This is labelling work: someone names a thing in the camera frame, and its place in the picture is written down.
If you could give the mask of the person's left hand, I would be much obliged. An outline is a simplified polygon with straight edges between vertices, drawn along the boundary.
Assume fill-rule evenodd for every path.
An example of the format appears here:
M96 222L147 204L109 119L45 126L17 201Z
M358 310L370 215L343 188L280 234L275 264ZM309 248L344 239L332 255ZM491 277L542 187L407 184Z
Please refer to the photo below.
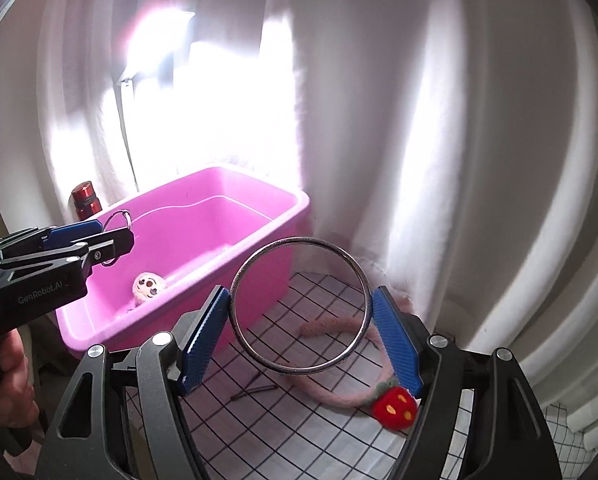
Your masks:
M40 410L29 378L29 360L18 330L0 344L0 427L24 428L37 421Z

